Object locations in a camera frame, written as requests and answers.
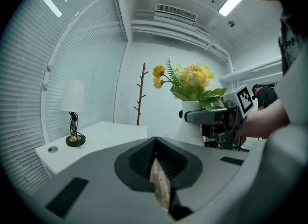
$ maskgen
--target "white lampshade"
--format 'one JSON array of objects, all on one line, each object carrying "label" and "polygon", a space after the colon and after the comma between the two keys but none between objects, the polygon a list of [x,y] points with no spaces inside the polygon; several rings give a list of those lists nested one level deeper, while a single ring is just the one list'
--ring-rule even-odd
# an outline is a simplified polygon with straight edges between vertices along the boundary
[{"label": "white lampshade", "polygon": [[80,112],[85,109],[85,86],[77,79],[68,79],[62,94],[60,110]]}]

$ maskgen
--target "ceiling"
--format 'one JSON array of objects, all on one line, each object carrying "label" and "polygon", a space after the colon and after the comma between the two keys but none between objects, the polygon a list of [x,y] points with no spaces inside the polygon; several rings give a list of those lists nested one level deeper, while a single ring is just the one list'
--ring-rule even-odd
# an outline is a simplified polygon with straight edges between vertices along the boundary
[{"label": "ceiling", "polygon": [[[152,20],[156,3],[175,6],[198,15],[197,22],[225,39],[232,47],[279,23],[281,6],[277,2],[242,0],[227,16],[218,13],[226,0],[137,0],[134,18]],[[235,26],[229,27],[229,21]]]}]

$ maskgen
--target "flower bouquet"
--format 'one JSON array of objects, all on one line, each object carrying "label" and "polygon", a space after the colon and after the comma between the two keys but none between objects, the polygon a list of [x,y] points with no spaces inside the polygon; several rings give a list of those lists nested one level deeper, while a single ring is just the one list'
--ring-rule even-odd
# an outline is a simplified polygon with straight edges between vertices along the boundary
[{"label": "flower bouquet", "polygon": [[176,99],[199,101],[201,107],[207,111],[212,110],[212,105],[224,107],[218,97],[224,95],[226,88],[206,90],[210,80],[214,77],[207,66],[196,62],[185,68],[181,65],[172,67],[171,58],[168,57],[166,67],[168,76],[165,74],[165,68],[161,65],[156,66],[153,70],[153,83],[156,89],[161,89],[165,83],[171,83],[170,91]]}]

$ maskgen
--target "ceiling light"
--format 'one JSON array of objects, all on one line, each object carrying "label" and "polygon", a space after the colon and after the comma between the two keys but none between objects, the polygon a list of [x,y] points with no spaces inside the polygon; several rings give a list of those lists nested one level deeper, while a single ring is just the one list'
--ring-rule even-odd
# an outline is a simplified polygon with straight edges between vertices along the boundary
[{"label": "ceiling light", "polygon": [[218,12],[224,16],[227,16],[240,2],[241,0],[227,0]]},{"label": "ceiling light", "polygon": [[43,1],[46,3],[46,5],[48,5],[48,7],[53,11],[53,13],[57,15],[57,17],[60,17],[62,15],[60,10],[55,6],[55,4],[51,0],[43,0]]}]

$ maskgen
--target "dark hair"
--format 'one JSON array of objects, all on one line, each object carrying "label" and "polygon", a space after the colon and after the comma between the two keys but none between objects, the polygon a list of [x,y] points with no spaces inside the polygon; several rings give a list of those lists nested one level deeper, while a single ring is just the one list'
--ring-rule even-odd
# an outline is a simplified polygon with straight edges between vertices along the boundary
[{"label": "dark hair", "polygon": [[255,85],[252,87],[252,93],[254,92],[255,89],[261,88],[261,87],[263,87],[263,86],[260,85],[260,84],[255,84]]}]

